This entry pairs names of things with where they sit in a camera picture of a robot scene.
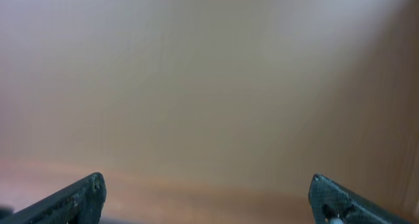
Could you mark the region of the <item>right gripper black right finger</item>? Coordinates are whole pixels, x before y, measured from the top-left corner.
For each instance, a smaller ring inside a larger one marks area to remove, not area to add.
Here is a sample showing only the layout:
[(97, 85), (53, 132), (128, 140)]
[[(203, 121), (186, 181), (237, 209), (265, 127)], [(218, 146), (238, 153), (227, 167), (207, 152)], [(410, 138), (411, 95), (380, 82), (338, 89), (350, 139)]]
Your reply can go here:
[(308, 200), (316, 224), (409, 224), (321, 174), (314, 174)]

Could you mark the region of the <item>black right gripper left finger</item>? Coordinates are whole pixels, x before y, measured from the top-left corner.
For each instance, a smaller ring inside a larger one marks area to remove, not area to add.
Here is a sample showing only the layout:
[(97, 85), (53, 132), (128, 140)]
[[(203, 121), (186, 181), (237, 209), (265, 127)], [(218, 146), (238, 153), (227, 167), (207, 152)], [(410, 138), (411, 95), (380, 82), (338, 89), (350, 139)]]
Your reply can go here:
[(1, 224), (98, 224), (106, 195), (103, 175), (94, 172), (19, 212), (2, 209)]

